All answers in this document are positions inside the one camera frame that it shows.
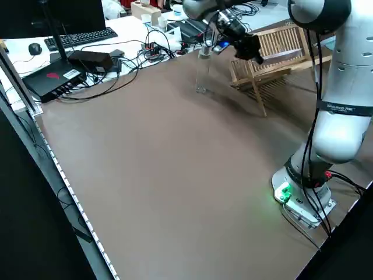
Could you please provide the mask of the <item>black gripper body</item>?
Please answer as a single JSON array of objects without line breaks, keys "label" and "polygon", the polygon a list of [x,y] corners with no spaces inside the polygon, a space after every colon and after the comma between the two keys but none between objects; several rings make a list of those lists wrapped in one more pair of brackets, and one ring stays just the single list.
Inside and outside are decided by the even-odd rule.
[{"label": "black gripper body", "polygon": [[249,45],[248,37],[251,33],[247,32],[245,25],[230,11],[220,12],[220,31],[235,50],[241,44]]}]

